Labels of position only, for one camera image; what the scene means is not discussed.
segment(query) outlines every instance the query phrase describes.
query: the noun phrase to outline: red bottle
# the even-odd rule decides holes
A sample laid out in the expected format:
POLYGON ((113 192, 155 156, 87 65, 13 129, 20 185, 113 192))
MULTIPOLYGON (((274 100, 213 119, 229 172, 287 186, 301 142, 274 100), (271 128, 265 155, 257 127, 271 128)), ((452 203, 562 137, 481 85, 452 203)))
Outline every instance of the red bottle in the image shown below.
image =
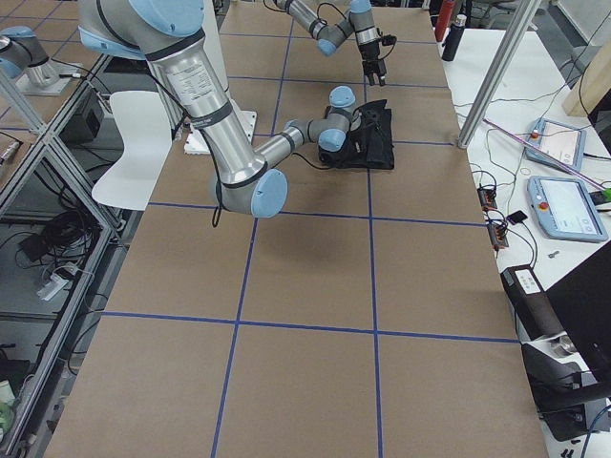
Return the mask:
POLYGON ((443 0, 441 9, 439 10, 439 17, 437 17, 437 23, 435 24, 435 39, 437 43, 441 43, 443 36, 446 34, 446 29, 450 25, 452 19, 452 11, 456 0, 443 0))

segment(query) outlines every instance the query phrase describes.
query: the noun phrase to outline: grid of blue tape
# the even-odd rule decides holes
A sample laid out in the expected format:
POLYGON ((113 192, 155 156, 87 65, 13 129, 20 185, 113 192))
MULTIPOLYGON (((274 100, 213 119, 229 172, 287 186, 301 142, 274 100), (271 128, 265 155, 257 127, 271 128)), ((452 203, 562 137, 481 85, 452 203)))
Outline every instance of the grid of blue tape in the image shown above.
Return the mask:
MULTIPOLYGON (((278 97, 276 100, 276 107, 274 111, 273 121, 272 121, 272 129, 269 135, 259 135, 259 136, 271 136, 274 132, 276 132, 277 122, 278 122, 278 113, 280 109, 280 105, 282 102, 283 88, 285 82, 289 81, 299 81, 299 82, 307 82, 308 80, 297 80, 297 79, 289 79, 285 77, 286 74, 286 66, 288 61, 288 56, 290 52, 290 46, 293 39, 301 39, 302 37, 294 37, 292 36, 294 22, 291 23, 290 35, 289 36, 281 36, 279 37, 286 38, 287 44, 284 53, 284 64, 282 76, 280 79, 275 78, 257 78, 257 77, 249 77, 249 76, 229 76, 229 79, 253 79, 253 80, 272 80, 279 81, 279 90, 278 97)), ((409 42, 409 43, 418 43, 423 45, 436 45, 435 43, 428 42, 409 42)), ((329 83, 333 84, 358 84, 361 85, 364 95, 364 100, 367 102, 368 97, 368 82, 363 76, 362 81, 360 82, 345 82, 342 83, 340 81, 329 81, 329 83)), ((447 89, 447 86, 428 86, 428 85, 400 85, 395 84, 394 86, 402 86, 402 87, 422 87, 422 88, 434 88, 434 89, 447 89)), ((452 145, 448 142, 434 142, 434 141, 398 141, 397 143, 407 143, 407 144, 425 144, 425 145, 439 145, 439 146, 449 146, 452 145)), ((283 211, 284 215, 299 215, 299 216, 313 216, 320 218, 340 218, 340 219, 366 219, 369 222, 369 259, 370 259, 370 281, 371 281, 371 314, 372 314, 372 329, 357 329, 357 328, 349 328, 349 327, 334 327, 334 326, 319 326, 319 325, 306 325, 306 324, 296 324, 296 323, 269 323, 269 322, 255 322, 255 321, 244 321, 241 319, 242 316, 242 306, 244 295, 246 292, 246 287, 248 284, 248 277, 250 273, 250 263, 252 260, 253 249, 255 246, 256 236, 257 236, 257 226, 258 221, 255 219, 253 222, 251 241, 248 247, 248 254, 246 259, 246 266, 244 268, 244 275, 242 281, 242 291, 240 295, 240 302, 238 305, 238 312, 235 320, 223 320, 223 319, 212 319, 212 318, 199 318, 199 317, 180 317, 180 316, 171 316, 171 315, 150 315, 150 314, 139 314, 139 313, 129 313, 129 312, 104 312, 105 316, 108 317, 123 317, 123 318, 142 318, 142 319, 154 319, 154 320, 178 320, 178 321, 188 321, 188 322, 202 322, 202 323, 221 323, 226 325, 233 326, 233 336, 231 347, 229 350, 229 357, 227 361, 227 366, 225 369, 225 376, 222 387, 221 394, 221 404, 219 407, 215 435, 212 450, 210 453, 211 458, 216 458, 217 450, 219 447, 219 441, 221 438, 221 430, 222 430, 222 419, 224 413, 224 406, 227 400, 227 396, 230 394, 229 385, 231 379, 231 372, 233 367, 233 361, 236 352, 236 345, 239 338, 239 330, 241 326, 256 326, 256 327, 273 327, 273 328, 285 328, 285 329, 301 329, 301 330, 312 330, 312 331, 324 331, 324 332, 338 332, 338 333, 348 333, 348 334, 361 334, 361 335, 370 335, 372 337, 373 343, 373 367, 374 367, 374 376, 375 376, 375 403, 376 403, 376 425, 377 425, 377 449, 378 449, 378 458, 384 457, 384 437, 383 437, 383 420, 382 420, 382 393, 381 393, 381 381, 380 381, 380 352, 379 352, 379 336, 396 336, 396 337, 404 337, 404 338, 412 338, 412 339, 437 339, 437 340, 451 340, 451 341, 469 341, 469 342, 480 342, 480 343, 498 343, 498 344, 518 344, 517 340, 513 339, 503 339, 503 338, 492 338, 492 337, 479 337, 479 336, 460 336, 460 335, 448 335, 448 334, 431 334, 431 333, 416 333, 416 332, 401 332, 401 331, 393 331, 386 329, 378 328, 378 315, 377 315, 377 296, 376 296, 376 278, 375 278, 375 240, 374 240, 374 231, 373 225, 375 221, 393 221, 397 223, 422 223, 422 224, 445 224, 445 225, 455 225, 455 226, 472 226, 472 227, 485 227, 483 223, 474 223, 474 222, 463 222, 463 221, 445 221, 445 220, 430 220, 430 219, 396 219, 396 218, 383 218, 383 217, 375 217, 373 215, 373 204, 372 204, 372 192, 371 192, 371 176, 368 171, 367 175, 367 186, 368 186, 368 214, 367 215, 334 215, 334 214, 320 214, 320 213, 299 213, 299 212, 287 212, 283 211)), ((205 209, 212 210, 214 207, 209 205, 196 205, 196 204, 181 204, 174 202, 151 202, 150 205, 153 206, 167 206, 167 207, 178 207, 178 208, 194 208, 194 209, 205 209)))
MULTIPOLYGON (((61 7, 61 2, 57 2, 57 5, 55 6, 55 8, 53 8, 49 14, 47 14, 45 17, 43 17, 42 19, 39 17, 31 17, 31 16, 15 16, 13 15, 15 11, 19 10, 20 7, 22 7, 25 3, 27 2, 27 0, 22 0, 14 9, 12 9, 11 11, 9 11, 8 13, 6 13, 6 15, 2 15, 0 16, 0 29, 2 29, 2 23, 5 21, 5 19, 8 19, 9 17, 11 19, 39 19, 40 22, 32 28, 33 31, 36 31, 40 26, 42 26, 46 21, 48 20, 52 20, 52 21, 71 21, 74 22, 73 19, 64 19, 64 18, 51 18, 51 16, 59 9, 59 7, 61 7)), ((68 44, 68 43, 74 43, 77 40, 74 40, 74 36, 76 35, 77 30, 74 30, 70 36, 68 37, 68 39, 66 40, 47 40, 45 39, 44 36, 39 36, 38 38, 41 41, 41 44, 43 46, 43 48, 45 47, 45 42, 50 42, 50 43, 61 43, 61 45, 59 46, 59 48, 57 49, 56 52, 53 53, 52 57, 57 57, 58 54, 61 53, 61 51, 64 49, 64 47, 68 44)), ((3 113, 0 114, 0 123, 2 122, 4 116, 11 110, 11 108, 7 108, 3 113)), ((2 126, 0 124, 0 128, 2 128, 3 130, 11 130, 11 131, 27 131, 27 128, 19 128, 19 127, 9 127, 9 126, 2 126)))

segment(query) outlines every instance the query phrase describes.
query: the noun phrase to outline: robotic arm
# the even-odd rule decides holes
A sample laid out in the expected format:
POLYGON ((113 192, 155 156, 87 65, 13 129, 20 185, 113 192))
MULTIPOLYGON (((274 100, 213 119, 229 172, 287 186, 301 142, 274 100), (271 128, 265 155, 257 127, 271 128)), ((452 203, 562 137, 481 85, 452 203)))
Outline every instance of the robotic arm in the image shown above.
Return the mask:
POLYGON ((317 41, 324 55, 332 55, 354 32, 363 60, 363 74, 370 86, 377 75, 380 86, 386 83, 386 65, 380 58, 380 44, 394 45, 396 37, 382 35, 375 27, 369 0, 351 0, 344 19, 334 26, 328 25, 303 0, 274 0, 278 8, 292 16, 317 41))
POLYGON ((80 34, 98 52, 146 59, 161 69, 210 147, 215 163, 213 196, 221 208, 271 218, 287 194, 284 174, 273 169, 306 142, 330 151, 342 146, 354 95, 347 87, 330 96, 325 119, 292 121, 253 150, 203 50, 201 0, 80 0, 80 34))
POLYGON ((40 88, 59 80, 59 74, 38 38, 32 29, 24 26, 0 31, 0 67, 10 78, 16 78, 25 69, 30 82, 40 88))

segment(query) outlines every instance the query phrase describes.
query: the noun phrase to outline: white table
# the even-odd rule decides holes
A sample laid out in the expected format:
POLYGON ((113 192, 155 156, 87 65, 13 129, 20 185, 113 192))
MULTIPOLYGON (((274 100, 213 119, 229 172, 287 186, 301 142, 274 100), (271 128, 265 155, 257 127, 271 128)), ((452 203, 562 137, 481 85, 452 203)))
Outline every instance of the white table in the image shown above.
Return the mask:
MULTIPOLYGON (((467 30, 455 60, 444 62, 444 70, 453 93, 453 103, 461 125, 465 119, 464 116, 471 108, 471 105, 461 105, 474 101, 503 33, 504 31, 467 30)), ((569 92, 569 88, 564 86, 564 79, 537 34, 527 32, 493 97, 493 100, 511 99, 512 101, 492 103, 486 112, 486 117, 515 134, 530 132, 535 121, 544 114, 546 118, 571 126, 579 128, 588 126, 587 118, 567 116, 562 110, 561 103, 569 92)), ((481 167, 493 174, 498 183, 511 182, 513 177, 494 165, 490 158, 510 171, 517 171, 513 195, 512 186, 499 186, 496 202, 505 215, 517 210, 522 210, 528 215, 528 219, 524 222, 531 229, 538 245, 535 272, 543 287, 547 289, 601 248, 603 244, 546 238, 538 226, 534 210, 528 203, 526 181, 529 176, 566 177, 566 175, 526 158, 520 162, 523 148, 498 131, 489 133, 489 148, 487 148, 486 134, 489 130, 491 128, 482 122, 467 150, 469 160, 472 164, 477 164, 472 166, 473 170, 478 170, 478 166, 481 167), (548 254, 557 251, 558 254, 553 258, 548 257, 548 254)), ((587 127, 584 131, 586 132, 585 152, 596 156, 609 156, 594 128, 587 127)), ((585 158, 581 171, 598 182, 610 180, 611 161, 585 158)), ((482 175, 474 174, 476 183, 480 181, 482 175)), ((483 176, 481 182, 488 184, 492 181, 489 177, 483 176)), ((611 217, 608 214, 601 214, 601 219, 611 234, 611 217)), ((521 224, 511 228, 531 241, 528 232, 521 224)), ((500 250, 498 254, 499 272, 509 266, 528 263, 531 257, 530 248, 517 236, 510 233, 508 241, 510 247, 500 250)), ((535 345, 543 351, 547 351, 549 347, 545 342, 535 343, 535 345)), ((563 363, 578 361, 584 365, 579 355, 561 361, 563 363)), ((554 440, 546 425, 543 424, 542 427, 546 432, 550 457, 560 456, 566 448, 574 448, 573 456, 579 457, 582 442, 576 446, 571 445, 568 441, 559 443, 554 440)), ((609 450, 611 450, 611 433, 593 435, 586 457, 608 458, 609 450)))

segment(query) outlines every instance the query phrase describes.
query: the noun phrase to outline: white chair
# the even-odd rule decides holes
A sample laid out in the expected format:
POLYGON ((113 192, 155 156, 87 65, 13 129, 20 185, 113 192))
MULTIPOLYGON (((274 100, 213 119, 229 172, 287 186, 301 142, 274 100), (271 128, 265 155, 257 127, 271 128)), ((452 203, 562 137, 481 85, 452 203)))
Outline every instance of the white chair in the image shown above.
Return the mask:
POLYGON ((103 205, 144 210, 172 147, 172 127, 158 93, 114 93, 110 104, 124 151, 92 196, 103 205))

